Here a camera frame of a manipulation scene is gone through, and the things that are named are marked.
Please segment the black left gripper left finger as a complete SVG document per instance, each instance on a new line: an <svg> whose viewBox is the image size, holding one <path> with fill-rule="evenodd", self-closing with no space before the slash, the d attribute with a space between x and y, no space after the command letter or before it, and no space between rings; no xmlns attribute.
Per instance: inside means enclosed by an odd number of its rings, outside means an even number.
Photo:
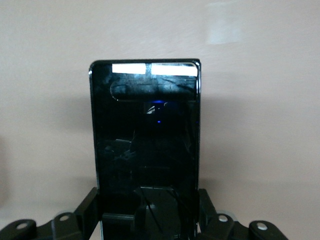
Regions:
<svg viewBox="0 0 320 240"><path fill-rule="evenodd" d="M101 219L96 187L75 211L58 214L38 226L33 219L19 219L0 230L2 240L88 240Z"/></svg>

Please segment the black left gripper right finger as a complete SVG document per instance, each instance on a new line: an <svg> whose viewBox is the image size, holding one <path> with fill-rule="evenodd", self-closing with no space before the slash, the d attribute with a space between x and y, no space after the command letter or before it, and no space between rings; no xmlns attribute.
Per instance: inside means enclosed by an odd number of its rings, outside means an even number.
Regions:
<svg viewBox="0 0 320 240"><path fill-rule="evenodd" d="M225 213L218 213L205 189L199 189L198 240L286 240L273 223L252 221L248 227Z"/></svg>

